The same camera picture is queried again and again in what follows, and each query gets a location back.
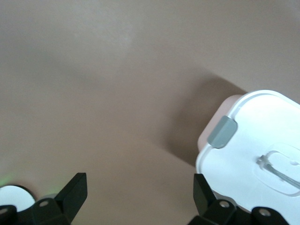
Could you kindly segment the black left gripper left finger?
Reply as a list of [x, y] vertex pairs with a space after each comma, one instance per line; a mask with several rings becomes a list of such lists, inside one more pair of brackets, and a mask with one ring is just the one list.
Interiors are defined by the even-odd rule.
[[0, 205], [0, 225], [71, 225], [87, 199], [87, 174], [77, 173], [54, 197], [36, 201], [26, 210]]

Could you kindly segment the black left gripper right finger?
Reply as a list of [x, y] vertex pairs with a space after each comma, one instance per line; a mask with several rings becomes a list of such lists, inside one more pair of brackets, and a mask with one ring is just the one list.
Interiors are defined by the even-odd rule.
[[203, 174], [194, 174], [193, 199], [198, 215], [188, 225], [289, 225], [274, 209], [259, 206], [246, 212], [228, 200], [217, 199]]

